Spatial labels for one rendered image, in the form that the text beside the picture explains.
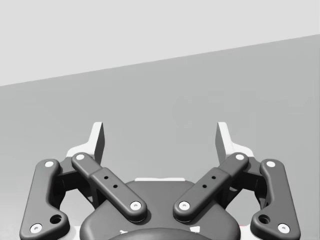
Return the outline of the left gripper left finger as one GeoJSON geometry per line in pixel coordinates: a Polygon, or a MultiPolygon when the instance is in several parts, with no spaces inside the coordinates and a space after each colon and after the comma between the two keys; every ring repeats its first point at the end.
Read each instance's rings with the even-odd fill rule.
{"type": "Polygon", "coordinates": [[[19,230],[20,240],[60,240],[71,229],[68,216],[61,211],[66,192],[79,190],[97,209],[110,203],[130,223],[148,216],[146,202],[110,169],[101,166],[105,148],[102,122],[95,122],[86,143],[72,147],[66,157],[39,161],[19,230]]]}

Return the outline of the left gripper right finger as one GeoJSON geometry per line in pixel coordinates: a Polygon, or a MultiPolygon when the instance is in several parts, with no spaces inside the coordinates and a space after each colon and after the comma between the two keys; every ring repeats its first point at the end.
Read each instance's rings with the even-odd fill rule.
{"type": "Polygon", "coordinates": [[[260,210],[250,232],[261,240],[300,240],[301,229],[284,164],[276,159],[257,161],[253,151],[234,143],[226,122],[218,122],[215,147],[219,166],[209,170],[173,205],[181,223],[194,220],[211,202],[226,208],[241,190],[254,192],[260,210]]]}

